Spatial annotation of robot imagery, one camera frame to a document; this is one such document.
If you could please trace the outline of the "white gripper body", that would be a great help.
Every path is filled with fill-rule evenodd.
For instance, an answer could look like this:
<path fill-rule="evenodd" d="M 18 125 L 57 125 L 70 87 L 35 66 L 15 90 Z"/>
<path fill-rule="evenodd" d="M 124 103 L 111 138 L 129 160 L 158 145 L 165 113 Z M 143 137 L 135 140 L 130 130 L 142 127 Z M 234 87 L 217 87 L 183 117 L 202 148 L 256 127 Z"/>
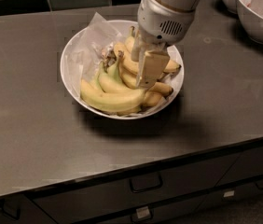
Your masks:
<path fill-rule="evenodd" d="M 194 20 L 196 0 L 141 0 L 138 25 L 146 43 L 175 44 Z"/>

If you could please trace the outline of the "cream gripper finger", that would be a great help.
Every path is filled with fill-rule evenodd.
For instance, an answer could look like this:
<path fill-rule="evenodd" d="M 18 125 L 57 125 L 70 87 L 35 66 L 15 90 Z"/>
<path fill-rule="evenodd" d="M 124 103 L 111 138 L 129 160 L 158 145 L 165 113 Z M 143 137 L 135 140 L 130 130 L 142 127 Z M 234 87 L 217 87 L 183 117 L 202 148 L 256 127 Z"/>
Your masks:
<path fill-rule="evenodd" d="M 131 50 L 131 59 L 134 62 L 141 61 L 143 39 L 139 30 L 135 32 L 134 43 Z"/>
<path fill-rule="evenodd" d="M 136 86 L 146 89 L 152 87 L 159 79 L 169 60 L 170 56 L 166 49 L 141 48 Z"/>

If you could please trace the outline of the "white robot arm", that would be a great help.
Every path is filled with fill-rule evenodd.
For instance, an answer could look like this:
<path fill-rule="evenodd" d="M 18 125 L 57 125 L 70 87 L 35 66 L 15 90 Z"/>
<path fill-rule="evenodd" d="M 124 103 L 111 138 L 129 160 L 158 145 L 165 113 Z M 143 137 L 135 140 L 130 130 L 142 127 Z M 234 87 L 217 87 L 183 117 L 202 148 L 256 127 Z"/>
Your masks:
<path fill-rule="evenodd" d="M 180 42 L 195 18 L 200 0 L 141 0 L 138 35 L 131 59 L 138 62 L 136 86 L 150 88 L 170 60 L 168 47 Z"/>

